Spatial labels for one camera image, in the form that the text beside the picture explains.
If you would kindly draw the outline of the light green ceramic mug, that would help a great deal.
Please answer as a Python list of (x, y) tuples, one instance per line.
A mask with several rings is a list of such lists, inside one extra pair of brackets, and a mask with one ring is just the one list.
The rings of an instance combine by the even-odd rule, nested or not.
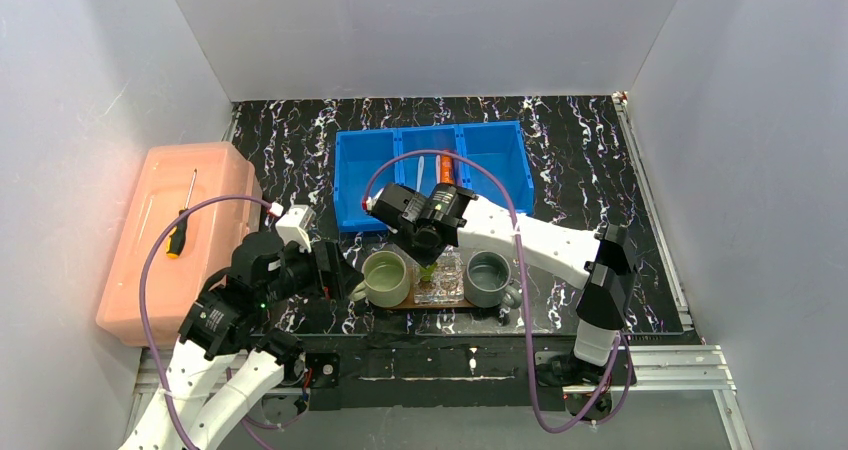
[(378, 251), (363, 263), (363, 281), (350, 293), (353, 302), (367, 299), (380, 308), (401, 304), (411, 289), (410, 270), (402, 257), (393, 251)]

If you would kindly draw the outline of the green toothpaste tube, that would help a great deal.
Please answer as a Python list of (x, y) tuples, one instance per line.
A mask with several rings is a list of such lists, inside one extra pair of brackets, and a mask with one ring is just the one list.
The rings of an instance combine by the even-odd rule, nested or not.
[(421, 266), (419, 272), (419, 282), (422, 284), (431, 282), (437, 268), (437, 263)]

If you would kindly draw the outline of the clear plastic holder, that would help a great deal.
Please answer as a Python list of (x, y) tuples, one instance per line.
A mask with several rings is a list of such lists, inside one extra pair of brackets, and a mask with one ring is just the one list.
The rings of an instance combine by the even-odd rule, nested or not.
[(439, 256), (433, 279), (429, 283), (419, 282), (420, 265), (413, 268), (411, 294), (416, 302), (455, 302), (464, 299), (464, 264), (460, 253), (447, 249)]

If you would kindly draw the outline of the orange toothpaste tube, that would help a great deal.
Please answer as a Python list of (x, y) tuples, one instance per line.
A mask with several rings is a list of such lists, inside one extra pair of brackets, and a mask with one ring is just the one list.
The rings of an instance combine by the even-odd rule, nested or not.
[(455, 185), (456, 177), (454, 171), (454, 160), (451, 156), (441, 156), (441, 181), (440, 183), (446, 183)]

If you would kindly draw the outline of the oval wooden tray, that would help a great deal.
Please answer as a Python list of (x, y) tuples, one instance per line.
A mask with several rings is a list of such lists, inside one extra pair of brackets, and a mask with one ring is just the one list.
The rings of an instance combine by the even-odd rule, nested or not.
[(407, 311), (407, 310), (444, 310), (444, 309), (468, 309), (475, 308), (475, 305), (467, 299), (461, 299), (455, 302), (416, 302), (413, 294), (409, 294), (401, 303), (392, 307), (386, 307), (386, 310), (392, 311)]

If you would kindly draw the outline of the grey ceramic mug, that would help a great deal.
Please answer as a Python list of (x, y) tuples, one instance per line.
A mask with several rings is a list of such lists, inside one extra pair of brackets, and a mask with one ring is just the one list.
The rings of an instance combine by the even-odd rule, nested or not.
[(523, 304), (523, 296), (512, 282), (512, 267), (505, 257), (490, 251), (477, 252), (463, 273), (464, 297), (479, 308), (517, 309)]

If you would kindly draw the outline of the blue three-compartment plastic bin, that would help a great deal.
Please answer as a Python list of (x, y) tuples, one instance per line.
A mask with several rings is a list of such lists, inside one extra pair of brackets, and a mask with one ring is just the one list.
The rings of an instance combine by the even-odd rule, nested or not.
[[(518, 121), (342, 131), (336, 136), (333, 203), (340, 233), (375, 232), (386, 225), (366, 215), (361, 201), (370, 177), (388, 160), (416, 150), (449, 150), (476, 162), (505, 187), (517, 212), (532, 216), (535, 188)], [(423, 172), (419, 182), (419, 161)], [(506, 201), (480, 171), (453, 160), (455, 183), (497, 205)], [(436, 157), (427, 155), (398, 162), (376, 179), (372, 195), (389, 182), (429, 195), (439, 183)]]

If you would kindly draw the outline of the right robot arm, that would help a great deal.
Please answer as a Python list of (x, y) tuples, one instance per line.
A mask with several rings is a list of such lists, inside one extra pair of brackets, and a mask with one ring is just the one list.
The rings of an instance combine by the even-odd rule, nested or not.
[(544, 270), (582, 291), (571, 358), (579, 369), (605, 366), (625, 326), (636, 264), (626, 228), (574, 230), (511, 214), (473, 191), (439, 184), (430, 195), (389, 183), (363, 203), (390, 241), (421, 266), (447, 247), (488, 251)]

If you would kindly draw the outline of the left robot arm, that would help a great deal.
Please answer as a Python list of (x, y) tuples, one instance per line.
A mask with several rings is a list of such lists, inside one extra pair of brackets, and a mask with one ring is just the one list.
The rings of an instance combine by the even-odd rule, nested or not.
[(294, 295), (345, 297), (364, 280), (332, 240), (310, 249), (252, 232), (231, 263), (207, 279), (178, 330), (160, 385), (126, 449), (215, 449), (303, 357), (302, 342), (274, 328), (265, 310)]

